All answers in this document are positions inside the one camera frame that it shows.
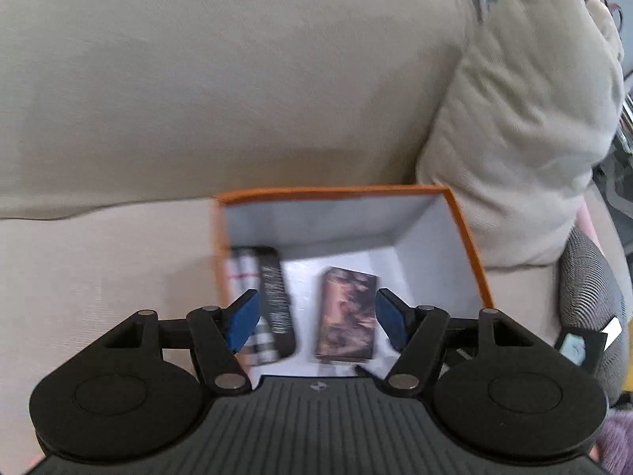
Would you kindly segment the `dark art print box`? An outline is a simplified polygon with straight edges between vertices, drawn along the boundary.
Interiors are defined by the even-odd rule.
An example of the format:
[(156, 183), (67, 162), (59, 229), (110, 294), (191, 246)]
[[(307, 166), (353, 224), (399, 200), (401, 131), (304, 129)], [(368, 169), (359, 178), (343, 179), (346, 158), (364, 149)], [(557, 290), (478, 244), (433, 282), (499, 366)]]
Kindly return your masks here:
[(363, 363), (373, 357), (374, 297), (379, 278), (328, 267), (321, 277), (315, 357), (323, 363)]

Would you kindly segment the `plaid glasses case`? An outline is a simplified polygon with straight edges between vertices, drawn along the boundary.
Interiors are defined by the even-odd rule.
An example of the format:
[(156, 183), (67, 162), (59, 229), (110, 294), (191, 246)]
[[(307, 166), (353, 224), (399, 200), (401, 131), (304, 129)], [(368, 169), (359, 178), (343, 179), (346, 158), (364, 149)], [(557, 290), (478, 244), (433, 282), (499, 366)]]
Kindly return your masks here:
[(255, 340), (253, 335), (260, 322), (260, 275), (258, 259), (252, 249), (232, 249), (226, 264), (229, 277), (229, 292), (232, 300), (241, 299), (241, 307), (237, 311), (236, 324), (229, 327), (236, 333), (235, 345), (239, 354), (244, 357), (248, 367), (258, 367), (256, 363)]

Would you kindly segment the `black spray bottle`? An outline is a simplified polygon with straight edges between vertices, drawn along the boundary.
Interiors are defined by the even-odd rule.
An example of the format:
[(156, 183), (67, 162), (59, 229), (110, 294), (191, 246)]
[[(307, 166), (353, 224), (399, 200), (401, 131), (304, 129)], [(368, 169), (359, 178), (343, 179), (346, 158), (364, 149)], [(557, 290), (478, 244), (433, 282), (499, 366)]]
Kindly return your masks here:
[(256, 363), (266, 365), (290, 357), (296, 350), (291, 298), (286, 290), (278, 252), (270, 247), (255, 249), (260, 275), (261, 318), (256, 327)]

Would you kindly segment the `orange cardboard box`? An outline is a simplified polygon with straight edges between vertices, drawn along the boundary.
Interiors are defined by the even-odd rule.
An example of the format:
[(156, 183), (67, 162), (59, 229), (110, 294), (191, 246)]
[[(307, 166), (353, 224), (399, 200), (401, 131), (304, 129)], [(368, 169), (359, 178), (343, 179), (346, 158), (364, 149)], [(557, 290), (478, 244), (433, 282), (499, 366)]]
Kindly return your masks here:
[(226, 193), (214, 213), (217, 274), (225, 292), (251, 281), (252, 252), (280, 257), (295, 331), (292, 355), (249, 370), (265, 374), (345, 376), (351, 363), (315, 356), (325, 271), (374, 275), (411, 307), (435, 306), (473, 319), (493, 306), (472, 234), (453, 192), (441, 186), (263, 189)]

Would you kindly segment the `houndstooth fabric cushion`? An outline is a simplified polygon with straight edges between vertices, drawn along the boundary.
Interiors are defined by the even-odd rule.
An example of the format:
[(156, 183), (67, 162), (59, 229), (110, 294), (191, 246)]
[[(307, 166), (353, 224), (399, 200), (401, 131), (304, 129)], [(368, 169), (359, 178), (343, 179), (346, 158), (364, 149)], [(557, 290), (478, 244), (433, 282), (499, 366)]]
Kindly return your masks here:
[(566, 327), (607, 334), (597, 379), (615, 405), (629, 371), (627, 308), (608, 261), (578, 228), (571, 231), (559, 260), (559, 319)]

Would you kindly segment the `beige throw pillow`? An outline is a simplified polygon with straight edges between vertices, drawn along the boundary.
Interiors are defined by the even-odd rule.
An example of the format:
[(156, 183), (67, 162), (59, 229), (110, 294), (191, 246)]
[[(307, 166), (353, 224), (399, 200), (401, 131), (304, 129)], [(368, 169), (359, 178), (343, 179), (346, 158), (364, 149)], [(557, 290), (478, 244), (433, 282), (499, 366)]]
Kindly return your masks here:
[(621, 62), (586, 2), (511, 6), (464, 53), (417, 179), (452, 189), (485, 266), (556, 262), (623, 102)]

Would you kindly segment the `beige sofa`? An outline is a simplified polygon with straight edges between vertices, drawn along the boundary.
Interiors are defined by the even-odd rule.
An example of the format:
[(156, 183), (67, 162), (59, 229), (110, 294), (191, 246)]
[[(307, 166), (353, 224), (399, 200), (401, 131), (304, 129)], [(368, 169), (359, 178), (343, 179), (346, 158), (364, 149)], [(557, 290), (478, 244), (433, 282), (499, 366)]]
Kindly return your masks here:
[[(42, 457), (48, 373), (140, 309), (229, 302), (223, 193), (441, 186), (417, 163), (483, 21), (478, 0), (1, 0), (2, 472)], [(574, 226), (631, 304), (592, 180)], [(560, 257), (479, 259), (493, 306), (553, 342)]]

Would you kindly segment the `cream bear bag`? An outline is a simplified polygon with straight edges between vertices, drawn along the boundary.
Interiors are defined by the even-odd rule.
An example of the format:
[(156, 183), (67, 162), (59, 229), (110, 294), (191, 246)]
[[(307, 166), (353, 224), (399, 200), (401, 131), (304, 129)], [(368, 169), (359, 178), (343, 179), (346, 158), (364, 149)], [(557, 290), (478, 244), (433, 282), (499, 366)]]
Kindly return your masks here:
[(624, 61), (624, 46), (620, 38), (620, 31), (624, 14), (620, 5), (608, 0), (585, 0), (586, 7), (594, 24), (608, 44), (609, 50), (619, 62)]

